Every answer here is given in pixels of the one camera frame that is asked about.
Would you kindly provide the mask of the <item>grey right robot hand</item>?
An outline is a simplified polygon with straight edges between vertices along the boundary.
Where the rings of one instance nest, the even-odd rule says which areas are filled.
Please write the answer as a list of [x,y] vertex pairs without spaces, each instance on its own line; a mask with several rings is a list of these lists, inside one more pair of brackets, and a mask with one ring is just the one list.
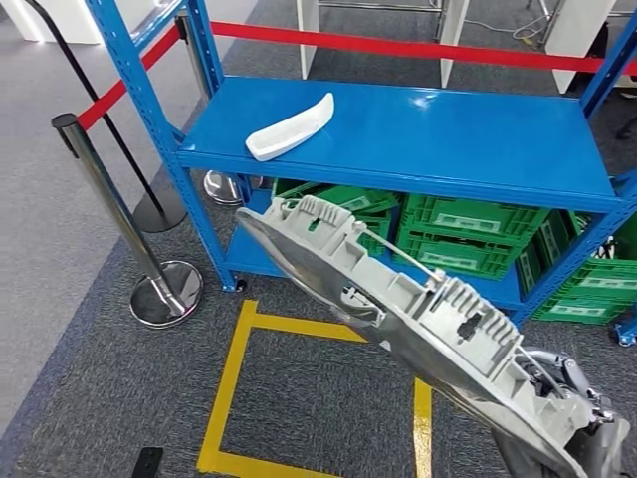
[[[531,348],[515,361],[530,377],[535,397],[525,410],[543,436],[575,461],[586,477],[632,477],[622,470],[622,447],[629,423],[610,399],[592,388],[574,359]],[[580,477],[547,458],[540,447],[492,428],[491,435],[511,477]]]

